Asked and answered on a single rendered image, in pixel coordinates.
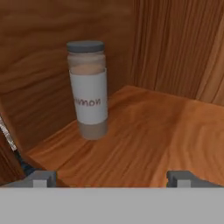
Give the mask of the cinnamon bottle with grey lid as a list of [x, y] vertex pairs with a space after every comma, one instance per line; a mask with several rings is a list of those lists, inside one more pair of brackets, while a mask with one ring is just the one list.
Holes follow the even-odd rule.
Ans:
[[108, 130], [104, 43], [97, 40], [70, 41], [66, 44], [66, 49], [80, 134], [88, 140], [99, 139]]

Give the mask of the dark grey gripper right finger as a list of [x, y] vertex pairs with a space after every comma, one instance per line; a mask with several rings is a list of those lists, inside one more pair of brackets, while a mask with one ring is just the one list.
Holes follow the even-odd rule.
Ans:
[[198, 178], [190, 171], [168, 171], [167, 187], [176, 188], [214, 188], [220, 185]]

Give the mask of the wooden cabinet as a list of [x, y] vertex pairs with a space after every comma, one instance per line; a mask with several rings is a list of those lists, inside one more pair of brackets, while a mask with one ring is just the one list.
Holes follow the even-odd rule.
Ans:
[[[108, 66], [108, 134], [82, 138], [66, 44]], [[161, 187], [169, 170], [224, 185], [224, 0], [0, 0], [0, 116], [62, 186]]]

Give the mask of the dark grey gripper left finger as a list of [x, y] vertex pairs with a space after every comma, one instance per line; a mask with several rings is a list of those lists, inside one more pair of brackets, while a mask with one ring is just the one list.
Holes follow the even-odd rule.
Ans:
[[48, 188], [56, 186], [57, 173], [55, 171], [34, 171], [22, 180], [4, 185], [4, 187], [14, 188]]

